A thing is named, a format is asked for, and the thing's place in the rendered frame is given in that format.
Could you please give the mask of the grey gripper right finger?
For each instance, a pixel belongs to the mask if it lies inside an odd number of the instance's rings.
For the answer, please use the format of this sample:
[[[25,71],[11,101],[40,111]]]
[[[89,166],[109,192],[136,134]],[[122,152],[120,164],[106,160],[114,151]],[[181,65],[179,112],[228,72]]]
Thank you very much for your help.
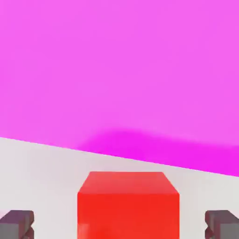
[[[230,211],[206,211],[205,222],[205,239],[239,239],[239,218]]]

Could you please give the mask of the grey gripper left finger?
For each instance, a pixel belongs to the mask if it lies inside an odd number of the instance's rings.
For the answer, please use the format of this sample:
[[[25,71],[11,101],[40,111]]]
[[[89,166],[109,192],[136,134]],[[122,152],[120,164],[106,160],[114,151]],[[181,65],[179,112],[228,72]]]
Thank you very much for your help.
[[[0,219],[0,239],[34,239],[34,212],[11,210]]]

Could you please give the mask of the small red cube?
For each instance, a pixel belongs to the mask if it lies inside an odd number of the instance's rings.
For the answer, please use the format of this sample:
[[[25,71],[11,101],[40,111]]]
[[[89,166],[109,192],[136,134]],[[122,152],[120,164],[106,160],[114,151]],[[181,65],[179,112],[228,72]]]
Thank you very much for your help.
[[[77,239],[179,239],[180,195],[162,172],[92,171],[77,194]]]

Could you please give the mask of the large magenta box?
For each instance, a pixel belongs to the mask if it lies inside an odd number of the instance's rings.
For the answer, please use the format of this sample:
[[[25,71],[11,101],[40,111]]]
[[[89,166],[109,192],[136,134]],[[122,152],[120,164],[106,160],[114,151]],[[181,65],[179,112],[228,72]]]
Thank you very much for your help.
[[[0,137],[239,176],[239,0],[0,0]]]

